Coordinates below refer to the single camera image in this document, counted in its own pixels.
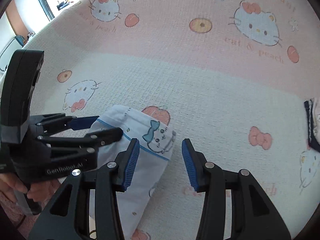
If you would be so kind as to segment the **person's left hand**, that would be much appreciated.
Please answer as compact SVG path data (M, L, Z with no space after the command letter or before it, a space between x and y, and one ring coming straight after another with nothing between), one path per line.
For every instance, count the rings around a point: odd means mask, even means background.
M1 174L1 193L13 203L17 202L14 191L26 194L27 198L32 199L34 202L43 202L49 198L59 186L60 182L57 179L54 179L32 183L30 189L27 189L15 174Z

